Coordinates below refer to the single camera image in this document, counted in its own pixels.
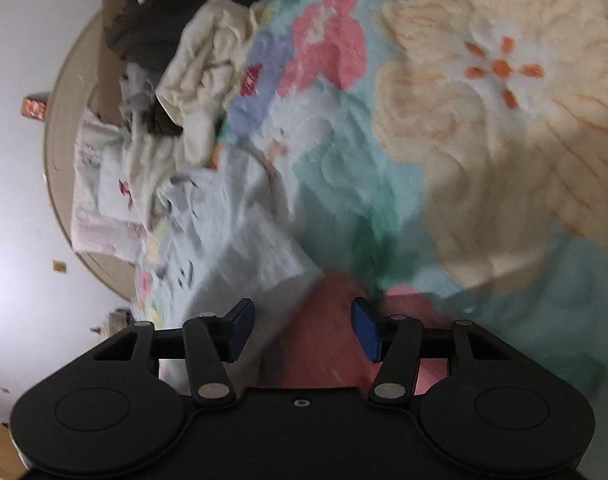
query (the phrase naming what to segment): light blue fabric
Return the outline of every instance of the light blue fabric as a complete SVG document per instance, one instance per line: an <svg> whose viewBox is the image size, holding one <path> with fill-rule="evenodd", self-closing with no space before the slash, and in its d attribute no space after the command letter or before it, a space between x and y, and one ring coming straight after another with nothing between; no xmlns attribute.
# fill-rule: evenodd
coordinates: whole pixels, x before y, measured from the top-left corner
<svg viewBox="0 0 608 480"><path fill-rule="evenodd" d="M268 30L258 33L246 60L246 66L249 67L247 71L256 70L258 79L251 95L235 96L226 115L232 136L243 139L262 125L284 73L284 67L292 57L293 45L290 35L274 35Z"/></svg>

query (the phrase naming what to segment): red object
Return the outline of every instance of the red object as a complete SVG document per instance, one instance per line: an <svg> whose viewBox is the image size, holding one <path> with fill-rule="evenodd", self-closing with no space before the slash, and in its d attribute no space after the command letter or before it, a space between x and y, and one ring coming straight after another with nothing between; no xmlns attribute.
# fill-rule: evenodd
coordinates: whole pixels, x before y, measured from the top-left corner
<svg viewBox="0 0 608 480"><path fill-rule="evenodd" d="M242 84L239 89L239 94L242 97L249 97L249 95L253 94L255 90L255 85L257 84L257 80L260 77L260 71L262 70L262 64L257 63L251 65L246 69L246 73L244 74L244 79L242 79Z"/></svg>
<svg viewBox="0 0 608 480"><path fill-rule="evenodd" d="M44 121L46 118L46 103L37 99L25 97L22 100L22 110L20 113L29 119Z"/></svg>
<svg viewBox="0 0 608 480"><path fill-rule="evenodd" d="M130 195L129 185L121 180L118 181L120 183L120 193L123 195Z"/></svg>

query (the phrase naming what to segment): small box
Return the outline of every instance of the small box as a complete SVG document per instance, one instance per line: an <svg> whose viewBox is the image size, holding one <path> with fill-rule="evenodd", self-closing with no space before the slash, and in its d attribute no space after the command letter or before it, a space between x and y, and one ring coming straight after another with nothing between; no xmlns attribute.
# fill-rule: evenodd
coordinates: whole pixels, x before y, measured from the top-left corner
<svg viewBox="0 0 608 480"><path fill-rule="evenodd" d="M21 114L29 119L44 122L46 118L46 102L32 97L25 97L22 100Z"/></svg>
<svg viewBox="0 0 608 480"><path fill-rule="evenodd" d="M60 262L59 260L52 261L52 269L54 272L59 272L61 274L66 274L68 267L66 266L66 262Z"/></svg>
<svg viewBox="0 0 608 480"><path fill-rule="evenodd" d="M0 424L0 478L17 480L26 474L27 469L20 459L11 440L11 433L4 424Z"/></svg>

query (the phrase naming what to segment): white blanket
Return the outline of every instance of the white blanket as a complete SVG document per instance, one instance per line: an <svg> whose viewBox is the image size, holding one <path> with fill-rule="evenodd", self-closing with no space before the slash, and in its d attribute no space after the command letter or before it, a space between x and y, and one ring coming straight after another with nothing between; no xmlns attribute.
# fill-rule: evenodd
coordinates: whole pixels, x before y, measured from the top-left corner
<svg viewBox="0 0 608 480"><path fill-rule="evenodd" d="M178 169L209 160L216 121L256 30L254 11L231 0L209 0L186 25L156 89L169 117L184 127L176 151Z"/></svg>
<svg viewBox="0 0 608 480"><path fill-rule="evenodd" d="M142 226L104 216L97 206L102 152L107 146L118 146L121 140L119 127L103 123L88 108L84 110L75 140L70 238L76 253L110 254L135 262L142 246Z"/></svg>

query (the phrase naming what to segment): dark gray cloth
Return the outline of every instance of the dark gray cloth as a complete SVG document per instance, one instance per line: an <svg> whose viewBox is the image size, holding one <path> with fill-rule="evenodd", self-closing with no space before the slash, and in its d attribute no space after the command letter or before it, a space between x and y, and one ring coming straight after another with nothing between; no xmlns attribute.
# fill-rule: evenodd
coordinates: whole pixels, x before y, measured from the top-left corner
<svg viewBox="0 0 608 480"><path fill-rule="evenodd" d="M124 98L120 111L126 124L131 126L130 114L137 111L142 113L142 123L147 133L156 137L179 137L184 131L183 128L172 121L155 95L155 88L162 79L162 73L142 67L135 68L135 64L130 70L127 66L127 73L129 72L137 76L140 92L133 94L128 89L126 76L120 79Z"/></svg>
<svg viewBox="0 0 608 480"><path fill-rule="evenodd" d="M129 0L106 28L106 46L121 59L142 68L164 72L169 65L182 31L207 0ZM232 0L250 7L257 0Z"/></svg>

